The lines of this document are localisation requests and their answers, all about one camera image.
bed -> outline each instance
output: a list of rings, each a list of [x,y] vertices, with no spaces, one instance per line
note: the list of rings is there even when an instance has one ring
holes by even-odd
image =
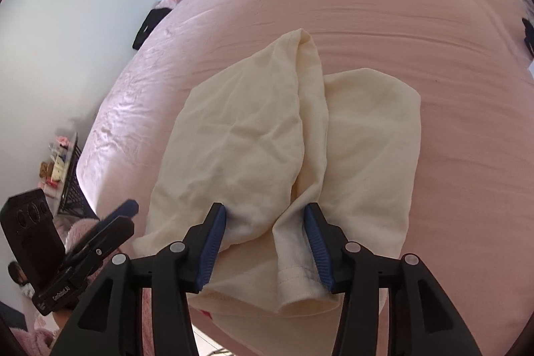
[[[80,186],[100,217],[137,200],[142,235],[189,91],[303,28],[325,74],[369,67],[421,95],[403,252],[424,259],[482,354],[503,355],[534,311],[534,92],[524,15],[522,0],[184,0],[102,103],[78,163]],[[207,317],[192,317],[221,344],[237,345]],[[384,352],[385,321],[379,341]]]

red object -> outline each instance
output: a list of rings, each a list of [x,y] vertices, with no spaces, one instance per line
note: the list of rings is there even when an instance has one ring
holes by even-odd
[[[46,184],[48,184],[49,186],[52,186],[54,189],[57,189],[59,183],[57,181],[53,181],[50,177],[48,177],[46,179]]]
[[[201,313],[204,314],[206,317],[210,317],[210,318],[213,320],[212,315],[211,315],[209,312],[207,312],[207,311],[203,311],[203,310],[200,310],[200,311],[201,311]]]

toy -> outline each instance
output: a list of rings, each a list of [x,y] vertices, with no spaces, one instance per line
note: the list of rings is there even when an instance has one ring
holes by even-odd
[[[41,167],[39,168],[39,178],[47,178],[52,175],[52,171],[54,169],[54,162],[49,161],[42,161]]]
[[[67,159],[67,149],[62,146],[52,146],[50,148],[50,159],[55,161],[58,157],[65,162]]]
[[[55,138],[55,141],[59,144],[59,146],[61,146],[62,148],[68,148],[68,146],[70,145],[70,142],[68,140],[68,137],[66,136],[57,136]]]
[[[52,170],[52,181],[61,181],[63,179],[63,172],[65,170],[65,162],[61,157],[56,157],[54,162],[54,168]]]

person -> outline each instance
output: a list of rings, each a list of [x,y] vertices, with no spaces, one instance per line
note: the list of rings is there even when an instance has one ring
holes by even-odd
[[[35,293],[35,290],[29,283],[26,274],[22,271],[20,264],[16,261],[10,262],[7,266],[7,272],[9,273],[13,282],[20,287],[22,294],[31,299]]]

white wall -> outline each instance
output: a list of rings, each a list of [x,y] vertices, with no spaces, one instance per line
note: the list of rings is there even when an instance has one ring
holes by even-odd
[[[134,55],[155,0],[3,0],[0,3],[0,207],[36,187],[58,131],[83,142],[98,107]],[[0,232],[0,300],[21,309]]]

